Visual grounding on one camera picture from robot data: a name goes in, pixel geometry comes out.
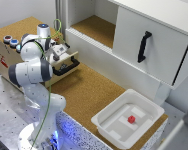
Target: cork surface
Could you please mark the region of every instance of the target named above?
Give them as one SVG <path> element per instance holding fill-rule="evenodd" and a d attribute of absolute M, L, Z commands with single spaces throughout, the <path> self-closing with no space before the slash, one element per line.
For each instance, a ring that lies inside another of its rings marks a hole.
<path fill-rule="evenodd" d="M 116 26 L 114 24 L 109 23 L 97 16 L 92 16 L 72 25 L 72 28 L 110 48 L 113 48 L 115 27 Z"/>
<path fill-rule="evenodd" d="M 16 39 L 20 39 L 25 33 L 36 34 L 36 26 L 40 23 L 42 22 L 30 17 L 3 27 L 0 29 L 0 41 L 3 42 L 3 37 L 8 34 Z M 117 148 L 98 133 L 96 126 L 91 123 L 91 118 L 124 92 L 125 89 L 82 63 L 75 72 L 52 86 L 52 93 L 66 98 L 67 105 L 64 111 L 114 150 Z M 167 115 L 163 115 L 131 150 L 140 149 L 166 119 Z"/>
<path fill-rule="evenodd" d="M 0 28 L 0 41 L 3 42 L 3 38 L 6 35 L 11 35 L 13 39 L 17 39 L 19 42 L 21 37 L 28 34 L 37 34 L 37 26 L 42 24 L 40 20 L 29 17 L 24 20 L 18 21 L 6 27 Z M 50 28 L 51 35 L 55 34 L 55 30 Z"/>

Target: cabinet door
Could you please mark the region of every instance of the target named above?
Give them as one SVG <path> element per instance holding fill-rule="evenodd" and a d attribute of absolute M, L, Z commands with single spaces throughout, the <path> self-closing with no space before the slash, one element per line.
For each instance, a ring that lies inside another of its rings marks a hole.
<path fill-rule="evenodd" d="M 146 31 L 152 36 L 146 40 L 145 60 L 138 63 L 141 41 Z M 119 8 L 113 45 L 116 56 L 172 85 L 187 47 L 187 35 Z"/>

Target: cabinet handle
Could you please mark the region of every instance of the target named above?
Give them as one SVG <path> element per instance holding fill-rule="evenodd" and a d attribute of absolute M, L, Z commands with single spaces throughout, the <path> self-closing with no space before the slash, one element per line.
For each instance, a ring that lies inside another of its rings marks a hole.
<path fill-rule="evenodd" d="M 148 32 L 148 31 L 145 32 L 145 35 L 143 36 L 143 39 L 141 41 L 140 50 L 138 53 L 138 63 L 141 63 L 146 58 L 143 54 L 145 52 L 145 46 L 146 46 L 147 39 L 151 36 L 152 36 L 152 33 Z"/>
<path fill-rule="evenodd" d="M 77 67 L 80 64 L 80 62 L 77 59 L 75 59 L 74 56 L 71 57 L 71 61 L 73 62 L 73 64 L 62 70 L 56 70 L 55 67 L 52 67 L 53 73 L 57 76 L 61 76 L 67 73 L 68 71 L 72 70 L 73 68 Z"/>

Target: sink basin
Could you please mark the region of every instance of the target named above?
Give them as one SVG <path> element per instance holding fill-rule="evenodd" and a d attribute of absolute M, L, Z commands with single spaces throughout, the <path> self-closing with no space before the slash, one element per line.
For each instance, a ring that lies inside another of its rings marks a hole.
<path fill-rule="evenodd" d="M 130 149 L 163 115 L 164 109 L 130 89 L 96 114 L 91 121 L 119 149 Z M 130 116 L 135 122 L 128 122 Z"/>

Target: shelf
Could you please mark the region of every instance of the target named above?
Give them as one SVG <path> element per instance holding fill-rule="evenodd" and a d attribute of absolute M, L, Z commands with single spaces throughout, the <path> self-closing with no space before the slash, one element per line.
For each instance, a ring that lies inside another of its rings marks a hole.
<path fill-rule="evenodd" d="M 113 48 L 115 25 L 97 16 L 92 16 L 71 26 L 77 31 Z"/>

